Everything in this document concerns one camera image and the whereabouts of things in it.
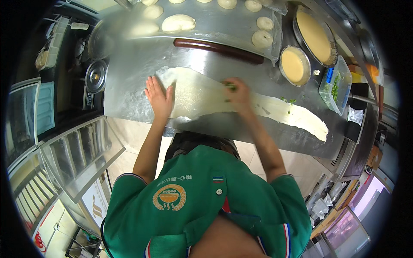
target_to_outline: metal work table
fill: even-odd
[[[292,30],[294,7],[290,7],[287,16],[282,18],[283,47],[299,46]],[[227,77],[240,77],[252,91],[263,95],[296,99],[295,104],[307,108],[326,123],[329,133],[325,143],[303,129],[278,123],[270,118],[259,117],[259,120],[280,149],[335,159],[343,143],[346,118],[340,117],[325,105],[318,93],[325,69],[311,57],[309,59],[312,69],[320,70],[320,75],[312,75],[307,85],[298,88],[289,84],[281,75],[278,66],[273,67],[271,61],[267,59],[262,65],[253,65],[214,52],[174,47],[173,38],[124,41],[111,55],[107,72],[104,114],[151,123],[153,112],[144,93],[147,77],[154,75],[164,66],[190,67],[217,81]],[[180,117],[171,119],[168,126],[252,142],[252,138],[236,113],[214,113],[192,121]]]

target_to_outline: hand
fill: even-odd
[[[148,77],[148,80],[146,81],[145,94],[148,97],[154,111],[154,120],[164,122],[166,124],[168,117],[172,112],[172,93],[173,88],[172,86],[169,86],[166,89],[165,97],[156,77]]]
[[[225,94],[234,105],[235,110],[241,115],[247,115],[252,112],[249,100],[249,88],[239,78],[227,78],[223,83],[232,83],[236,90],[231,90],[230,87],[225,87]]]

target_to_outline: embroidered logo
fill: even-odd
[[[152,202],[159,210],[170,209],[171,204],[173,211],[180,210],[186,201],[185,189],[180,185],[165,185],[159,189],[153,196]]]

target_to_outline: green polo shirt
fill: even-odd
[[[134,174],[119,176],[104,238],[115,258],[187,257],[219,212],[270,257],[299,257],[310,238],[291,175],[267,183],[233,155],[204,145],[168,160],[149,185]]]

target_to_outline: wooden rolling pin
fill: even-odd
[[[173,45],[176,47],[188,47],[188,48],[196,48],[202,49],[207,51],[212,51],[219,53],[221,55],[227,57],[233,57],[236,59],[240,59],[242,61],[247,61],[253,64],[262,64],[264,63],[264,57],[259,56],[257,54],[241,50],[235,47],[229,47],[226,45],[221,45],[217,43],[211,43],[201,40],[190,40],[190,39],[183,39],[183,38],[176,38],[173,41]]]

